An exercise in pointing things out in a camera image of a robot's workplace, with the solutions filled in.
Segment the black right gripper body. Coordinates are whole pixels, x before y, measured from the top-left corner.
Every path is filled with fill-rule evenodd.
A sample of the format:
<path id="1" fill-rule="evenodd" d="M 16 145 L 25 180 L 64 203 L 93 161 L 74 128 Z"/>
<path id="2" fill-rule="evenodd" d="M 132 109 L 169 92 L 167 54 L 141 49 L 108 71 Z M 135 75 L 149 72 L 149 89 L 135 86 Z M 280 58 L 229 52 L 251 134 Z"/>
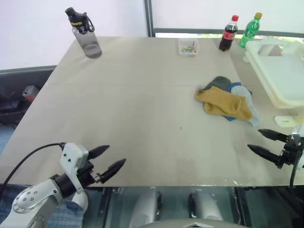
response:
<path id="1" fill-rule="evenodd" d="M 292 135 L 280 134 L 277 139 L 285 143 L 279 155 L 279 160 L 275 163 L 277 168 L 281 169 L 284 164 L 295 165 L 297 152 L 303 153 L 304 138 L 293 139 Z"/>

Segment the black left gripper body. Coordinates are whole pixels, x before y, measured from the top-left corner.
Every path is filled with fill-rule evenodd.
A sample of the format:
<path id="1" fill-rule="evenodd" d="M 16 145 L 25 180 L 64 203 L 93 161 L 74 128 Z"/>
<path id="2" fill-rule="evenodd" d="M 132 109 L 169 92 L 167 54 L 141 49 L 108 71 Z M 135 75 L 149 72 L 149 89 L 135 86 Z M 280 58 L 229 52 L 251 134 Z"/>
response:
<path id="1" fill-rule="evenodd" d="M 83 188 L 93 183 L 105 183 L 105 178 L 93 171 L 94 165 L 90 161 L 85 161 L 84 166 L 77 170 L 76 176 Z"/>

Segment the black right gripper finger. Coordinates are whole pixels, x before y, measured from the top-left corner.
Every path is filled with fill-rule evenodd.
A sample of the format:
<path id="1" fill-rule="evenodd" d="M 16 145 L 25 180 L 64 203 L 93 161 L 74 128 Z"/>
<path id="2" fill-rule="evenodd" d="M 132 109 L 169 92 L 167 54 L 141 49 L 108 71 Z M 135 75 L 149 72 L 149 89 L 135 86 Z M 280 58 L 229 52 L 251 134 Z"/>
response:
<path id="1" fill-rule="evenodd" d="M 279 133 L 277 131 L 273 131 L 270 129 L 258 129 L 258 132 L 260 132 L 265 138 L 268 138 L 273 141 L 281 141 L 286 143 L 288 141 L 288 135 Z"/>
<path id="2" fill-rule="evenodd" d="M 251 151 L 253 151 L 258 156 L 260 156 L 274 164 L 283 164 L 282 157 L 271 153 L 268 149 L 265 149 L 258 145 L 252 145 L 252 144 L 248 144 L 247 146 Z"/>

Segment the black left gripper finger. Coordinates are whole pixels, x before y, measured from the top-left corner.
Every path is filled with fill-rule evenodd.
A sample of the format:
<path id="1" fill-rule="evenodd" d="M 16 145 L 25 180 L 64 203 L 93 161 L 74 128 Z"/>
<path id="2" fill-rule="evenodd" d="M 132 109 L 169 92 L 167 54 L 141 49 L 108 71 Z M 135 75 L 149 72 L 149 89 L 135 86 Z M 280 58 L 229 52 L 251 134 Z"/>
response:
<path id="1" fill-rule="evenodd" d="M 102 145 L 98 146 L 88 152 L 88 159 L 95 159 L 101 154 L 103 154 L 110 146 L 109 145 Z"/>
<path id="2" fill-rule="evenodd" d="M 110 180 L 124 165 L 126 159 L 121 159 L 113 163 L 111 166 L 108 167 L 107 171 L 100 174 L 100 182 L 104 184 L 108 180 Z"/>

